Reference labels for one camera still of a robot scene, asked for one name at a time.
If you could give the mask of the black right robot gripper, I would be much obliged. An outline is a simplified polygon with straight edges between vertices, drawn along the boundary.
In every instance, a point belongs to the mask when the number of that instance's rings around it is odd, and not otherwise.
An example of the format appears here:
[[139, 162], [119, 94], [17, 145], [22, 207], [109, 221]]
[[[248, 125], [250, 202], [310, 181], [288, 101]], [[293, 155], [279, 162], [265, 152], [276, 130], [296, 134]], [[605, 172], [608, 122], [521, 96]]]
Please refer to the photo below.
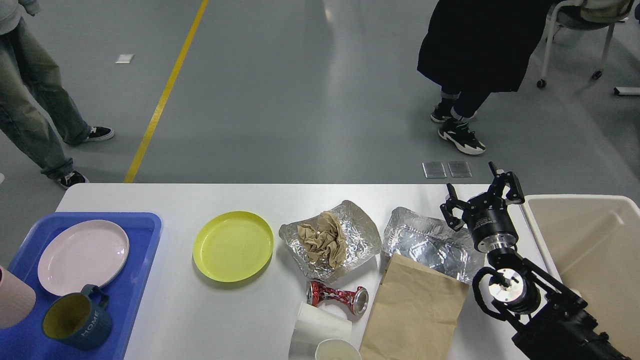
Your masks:
[[[515, 173], [498, 168], [493, 161], [489, 161], [488, 166], [493, 174], [493, 181], [487, 189], [490, 195], [478, 195], [467, 202], [462, 201], [458, 198], [455, 187], [446, 183], [447, 196], [440, 205], [448, 227], [453, 231], [460, 231], [467, 225], [474, 249], [481, 253], [513, 248], [517, 244], [519, 235], [507, 207], [526, 202]], [[454, 215], [454, 209], [461, 210], [462, 215]]]

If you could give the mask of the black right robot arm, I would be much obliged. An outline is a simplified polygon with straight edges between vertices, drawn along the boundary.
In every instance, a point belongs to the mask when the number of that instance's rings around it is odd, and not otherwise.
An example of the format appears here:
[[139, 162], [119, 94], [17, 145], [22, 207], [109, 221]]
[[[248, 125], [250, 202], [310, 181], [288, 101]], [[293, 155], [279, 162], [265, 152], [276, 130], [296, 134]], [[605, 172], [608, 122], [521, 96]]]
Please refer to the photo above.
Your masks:
[[512, 171], [488, 165], [487, 191], [462, 200], [448, 183], [439, 206], [448, 227], [467, 228], [474, 249], [486, 255], [488, 265], [471, 281], [478, 307], [514, 328], [512, 342], [530, 360], [625, 360], [608, 333], [595, 331], [598, 321], [585, 299], [519, 255], [508, 206], [525, 203], [521, 183]]

